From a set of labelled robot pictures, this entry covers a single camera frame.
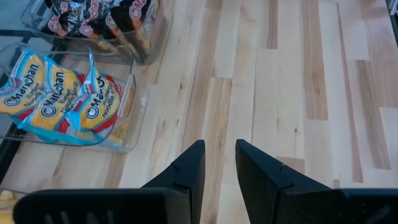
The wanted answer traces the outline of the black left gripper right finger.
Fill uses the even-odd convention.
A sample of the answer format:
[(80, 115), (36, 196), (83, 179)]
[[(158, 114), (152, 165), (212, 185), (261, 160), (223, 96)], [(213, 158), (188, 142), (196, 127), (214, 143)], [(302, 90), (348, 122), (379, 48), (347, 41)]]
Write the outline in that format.
[(239, 186), (251, 224), (341, 224), (331, 188), (243, 139), (235, 145)]

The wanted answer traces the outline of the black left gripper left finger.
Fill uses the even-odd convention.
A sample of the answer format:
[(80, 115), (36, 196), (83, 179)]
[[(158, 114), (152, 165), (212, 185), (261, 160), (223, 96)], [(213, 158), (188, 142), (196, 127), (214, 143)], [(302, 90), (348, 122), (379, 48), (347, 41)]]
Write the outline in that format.
[(205, 141), (197, 140), (160, 174), (142, 186), (153, 195), (145, 203), (145, 224), (200, 224), (205, 185)]

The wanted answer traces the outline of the blue Maruchan beef ramen pack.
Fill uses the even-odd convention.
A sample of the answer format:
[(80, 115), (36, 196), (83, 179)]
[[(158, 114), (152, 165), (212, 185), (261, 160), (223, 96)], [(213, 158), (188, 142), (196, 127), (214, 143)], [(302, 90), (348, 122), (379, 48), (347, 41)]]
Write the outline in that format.
[(49, 57), (44, 58), (44, 94), (18, 127), (28, 131), (35, 129), (56, 131), (75, 105), (85, 74), (57, 64)]
[(44, 81), (44, 60), (30, 50), (23, 50), (7, 83), (0, 88), (0, 113), (21, 123), (44, 94)]
[(122, 151), (129, 128), (129, 115), (136, 93), (136, 79), (126, 82), (99, 72), (89, 53), (90, 71), (78, 92), (74, 107), (65, 114), (69, 123), (65, 141), (76, 146), (94, 146)]

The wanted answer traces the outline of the black fire noodle pack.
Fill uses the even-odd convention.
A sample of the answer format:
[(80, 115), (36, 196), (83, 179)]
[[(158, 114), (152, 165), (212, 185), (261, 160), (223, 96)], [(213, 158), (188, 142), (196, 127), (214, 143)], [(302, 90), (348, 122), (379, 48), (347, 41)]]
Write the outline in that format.
[(111, 17), (124, 33), (143, 28), (146, 35), (155, 23), (159, 0), (121, 0), (111, 8)]
[(74, 0), (48, 0), (53, 14), (42, 26), (41, 31), (49, 35), (64, 37), (78, 24), (82, 4)]
[(77, 25), (72, 29), (72, 37), (89, 39), (116, 39), (121, 35), (111, 16), (111, 8), (120, 0), (82, 0)]

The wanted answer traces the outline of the clear plastic bin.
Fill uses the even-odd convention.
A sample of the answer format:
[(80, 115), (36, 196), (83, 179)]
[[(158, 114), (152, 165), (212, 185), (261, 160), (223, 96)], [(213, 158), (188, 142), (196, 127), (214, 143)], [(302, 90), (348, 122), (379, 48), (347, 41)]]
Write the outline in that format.
[(68, 128), (70, 125), (66, 119), (62, 121), (61, 125), (56, 131), (46, 131), (39, 129), (28, 131), (26, 129), (19, 128), (18, 125), (20, 123), (15, 123), (10, 115), (0, 113), (0, 142), (7, 140), (39, 142), (60, 146), (80, 147), (95, 151), (118, 153), (125, 153), (133, 150), (137, 144), (142, 126), (142, 120), (147, 101), (147, 88), (141, 83), (139, 77), (134, 74), (134, 59), (131, 54), (125, 54), (123, 57), (118, 57), (111, 54), (100, 54), (92, 50), (87, 52), (74, 52), (72, 50), (43, 51), (37, 50), (24, 43), (11, 44), (0, 50), (0, 88), (7, 83), (11, 71), (21, 56), (23, 50), (30, 50), (43, 60), (45, 57), (49, 57), (57, 64), (65, 68), (76, 70), (85, 74), (85, 77), (90, 71), (89, 53), (92, 52), (95, 58), (96, 68), (99, 72), (105, 72), (123, 82), (126, 82), (130, 75), (134, 75), (136, 79), (136, 93), (129, 115), (129, 128), (125, 138), (123, 150), (118, 151), (112, 148), (102, 147), (98, 144), (94, 146), (76, 146), (68, 144), (65, 141), (65, 138), (67, 137)]
[(87, 52), (92, 50), (100, 54), (111, 54), (123, 57), (131, 54), (139, 65), (148, 65), (156, 60), (167, 27), (167, 19), (164, 16), (162, 0), (152, 29), (145, 35), (143, 28), (124, 33), (116, 39), (89, 39), (72, 37), (70, 32), (64, 37), (43, 33), (41, 28), (52, 16), (52, 8), (48, 6), (48, 0), (30, 0), (22, 14), (22, 23), (35, 35), (43, 38), (60, 50), (75, 50)]

